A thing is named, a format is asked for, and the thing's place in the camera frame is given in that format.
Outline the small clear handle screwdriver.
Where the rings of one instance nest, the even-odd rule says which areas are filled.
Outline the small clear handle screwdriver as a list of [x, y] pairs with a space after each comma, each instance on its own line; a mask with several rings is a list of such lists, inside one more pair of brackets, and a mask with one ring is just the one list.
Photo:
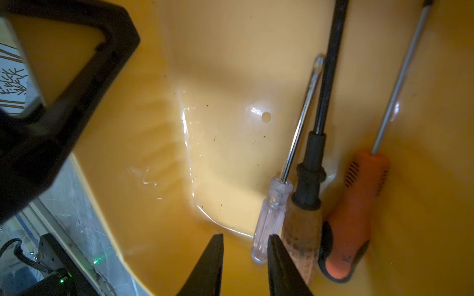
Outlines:
[[274, 177], [270, 182], [270, 189], [267, 197], [262, 203], [256, 230], [253, 236], [251, 248], [251, 258], [256, 264], [267, 263], [267, 248], [269, 236], [278, 234], [285, 217], [286, 203], [293, 191], [293, 184], [288, 180], [290, 169], [295, 159], [297, 147], [304, 130], [309, 109], [311, 107], [318, 83], [320, 81], [325, 65], [325, 56], [318, 55], [313, 63], [310, 80], [307, 86], [306, 95], [302, 105], [301, 114], [297, 121], [295, 133], [290, 145], [288, 156], [283, 164], [280, 176]]

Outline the yellow plastic storage box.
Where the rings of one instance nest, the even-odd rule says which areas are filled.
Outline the yellow plastic storage box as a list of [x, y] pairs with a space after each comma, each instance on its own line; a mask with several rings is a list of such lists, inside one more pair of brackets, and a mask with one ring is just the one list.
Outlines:
[[[224, 236], [221, 293], [269, 294], [251, 259], [333, 1], [120, 1], [141, 42], [56, 181], [20, 215], [58, 224], [116, 294], [174, 296]], [[435, 1], [389, 120], [391, 166], [352, 279], [316, 296], [474, 293], [474, 4]]]

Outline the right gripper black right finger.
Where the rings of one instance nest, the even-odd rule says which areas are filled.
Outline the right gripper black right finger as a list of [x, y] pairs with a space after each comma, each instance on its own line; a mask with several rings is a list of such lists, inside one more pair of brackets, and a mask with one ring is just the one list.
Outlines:
[[267, 252], [271, 296], [313, 296], [278, 235], [269, 236]]

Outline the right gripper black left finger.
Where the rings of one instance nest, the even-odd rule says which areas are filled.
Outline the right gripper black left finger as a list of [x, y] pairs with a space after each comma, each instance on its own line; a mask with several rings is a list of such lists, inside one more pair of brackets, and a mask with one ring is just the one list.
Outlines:
[[178, 296], [219, 296], [222, 285], [223, 234], [213, 235]]

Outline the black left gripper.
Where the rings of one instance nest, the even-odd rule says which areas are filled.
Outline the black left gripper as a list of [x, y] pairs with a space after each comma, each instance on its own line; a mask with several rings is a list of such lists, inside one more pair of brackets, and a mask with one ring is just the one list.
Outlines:
[[1, 15], [95, 27], [106, 37], [50, 108], [33, 103], [18, 117], [1, 113], [1, 220], [6, 221], [52, 185], [140, 37], [127, 10], [105, 1], [2, 1]]

